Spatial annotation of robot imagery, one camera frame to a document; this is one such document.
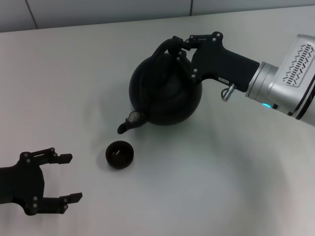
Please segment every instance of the vent slot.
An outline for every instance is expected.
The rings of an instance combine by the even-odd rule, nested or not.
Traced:
[[[306,68],[308,67],[309,62],[312,61],[314,54],[314,48],[312,45],[301,45],[300,49],[293,57],[291,65],[285,73],[286,75],[283,77],[283,82],[290,86],[299,86]]]

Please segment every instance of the teapot spout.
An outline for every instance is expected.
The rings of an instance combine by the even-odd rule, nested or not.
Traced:
[[[126,118],[126,121],[118,127],[117,133],[123,134],[130,129],[144,125],[146,122],[147,118],[142,112],[133,111],[129,114],[128,118]]]

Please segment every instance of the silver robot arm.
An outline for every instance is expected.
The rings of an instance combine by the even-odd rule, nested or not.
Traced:
[[[315,126],[315,37],[297,36],[280,68],[262,62],[246,96]]]

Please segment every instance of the metal pin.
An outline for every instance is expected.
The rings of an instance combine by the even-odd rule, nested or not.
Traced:
[[[228,101],[228,99],[230,98],[230,96],[231,96],[231,94],[233,93],[233,91],[235,90],[235,88],[236,88],[235,84],[232,84],[232,85],[228,88],[228,90],[225,92],[224,96],[222,97],[222,100],[223,100],[224,102],[227,102],[227,101]]]

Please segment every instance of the led light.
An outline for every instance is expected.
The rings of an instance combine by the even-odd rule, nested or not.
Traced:
[[[268,103],[263,103],[262,105],[265,107],[271,108],[271,105],[269,105]]]

